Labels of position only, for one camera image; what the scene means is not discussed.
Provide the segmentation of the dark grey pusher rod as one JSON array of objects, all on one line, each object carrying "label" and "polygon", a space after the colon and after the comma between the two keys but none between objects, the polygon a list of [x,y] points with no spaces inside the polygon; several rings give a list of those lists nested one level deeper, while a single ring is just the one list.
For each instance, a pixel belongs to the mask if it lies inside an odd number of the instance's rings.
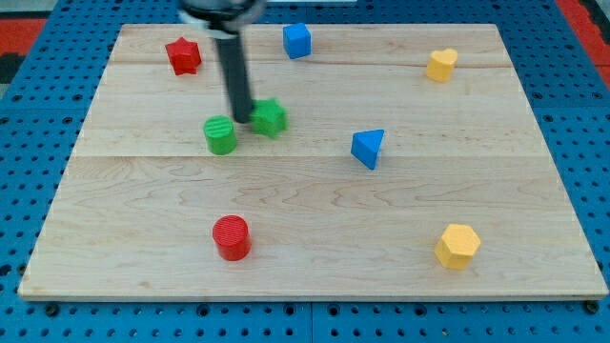
[{"label": "dark grey pusher rod", "polygon": [[216,50],[235,122],[247,124],[254,108],[241,34],[216,38]]}]

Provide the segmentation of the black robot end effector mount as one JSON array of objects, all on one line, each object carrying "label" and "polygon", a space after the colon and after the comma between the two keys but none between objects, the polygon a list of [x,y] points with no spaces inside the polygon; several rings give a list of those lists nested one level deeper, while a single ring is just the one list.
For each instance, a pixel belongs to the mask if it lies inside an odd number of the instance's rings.
[{"label": "black robot end effector mount", "polygon": [[201,30],[239,32],[265,10],[265,0],[178,0],[177,13],[186,24]]}]

